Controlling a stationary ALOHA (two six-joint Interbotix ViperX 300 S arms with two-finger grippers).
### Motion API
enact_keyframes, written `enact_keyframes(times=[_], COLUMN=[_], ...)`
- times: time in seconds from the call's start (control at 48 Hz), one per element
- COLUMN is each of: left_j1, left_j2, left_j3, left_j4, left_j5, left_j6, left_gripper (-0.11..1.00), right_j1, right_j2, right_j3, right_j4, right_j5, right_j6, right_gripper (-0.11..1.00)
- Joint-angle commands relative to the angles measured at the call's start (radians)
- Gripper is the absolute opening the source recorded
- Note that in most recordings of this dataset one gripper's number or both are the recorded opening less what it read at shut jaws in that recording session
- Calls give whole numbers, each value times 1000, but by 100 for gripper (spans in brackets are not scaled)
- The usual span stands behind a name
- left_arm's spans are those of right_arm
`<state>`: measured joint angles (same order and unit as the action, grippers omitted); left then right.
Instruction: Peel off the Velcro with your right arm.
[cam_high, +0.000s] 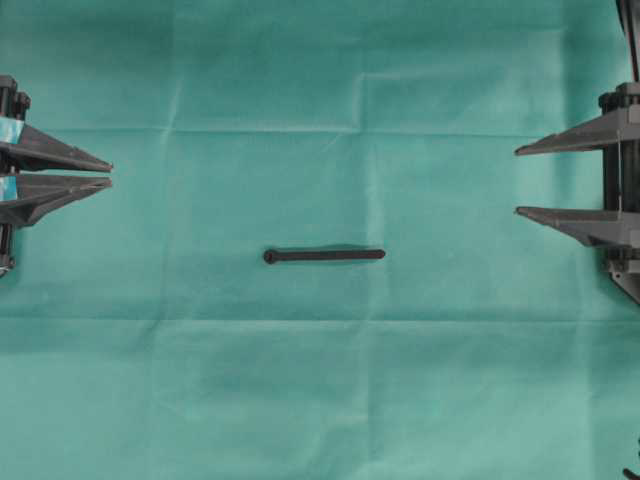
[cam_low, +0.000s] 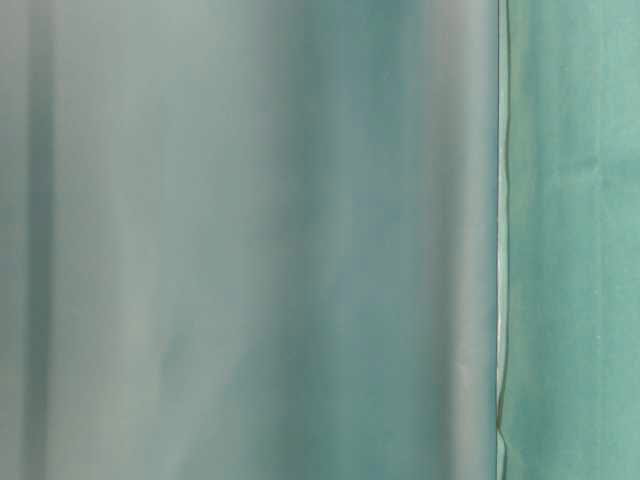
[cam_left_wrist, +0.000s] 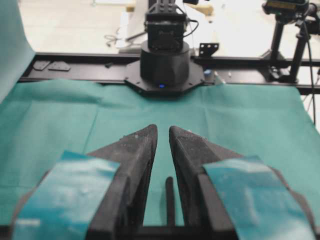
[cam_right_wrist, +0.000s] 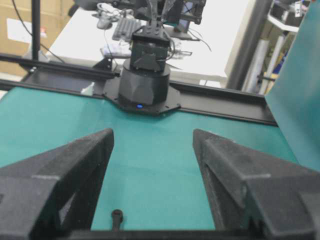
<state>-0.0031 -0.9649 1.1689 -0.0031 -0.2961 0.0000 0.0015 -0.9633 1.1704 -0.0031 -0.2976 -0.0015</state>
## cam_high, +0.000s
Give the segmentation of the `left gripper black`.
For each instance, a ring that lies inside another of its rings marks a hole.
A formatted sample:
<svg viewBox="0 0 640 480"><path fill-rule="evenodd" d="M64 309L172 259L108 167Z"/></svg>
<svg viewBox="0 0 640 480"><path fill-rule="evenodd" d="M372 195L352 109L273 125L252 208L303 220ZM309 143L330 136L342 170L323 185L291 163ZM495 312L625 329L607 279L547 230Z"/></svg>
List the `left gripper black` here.
<svg viewBox="0 0 640 480"><path fill-rule="evenodd" d="M1 76L1 274L15 265L14 228L110 188L106 177L15 174L20 170L110 173L112 165L25 124L31 100L10 75Z"/></svg>

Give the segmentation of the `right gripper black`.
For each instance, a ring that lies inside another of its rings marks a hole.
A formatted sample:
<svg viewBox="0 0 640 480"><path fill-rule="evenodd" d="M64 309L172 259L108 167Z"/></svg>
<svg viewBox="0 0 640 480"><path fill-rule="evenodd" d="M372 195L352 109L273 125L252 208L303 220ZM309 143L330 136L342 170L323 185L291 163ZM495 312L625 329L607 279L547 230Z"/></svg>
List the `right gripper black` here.
<svg viewBox="0 0 640 480"><path fill-rule="evenodd" d="M602 114L631 107L639 121L639 83L620 84L599 97ZM639 127L629 139L619 139L618 125L595 119L534 143L518 147L516 156L603 150L603 199L606 210L639 212ZM639 249L620 245L620 218L604 210L553 209L520 206L515 213L559 231L580 244L604 248L612 282L639 303Z"/></svg>

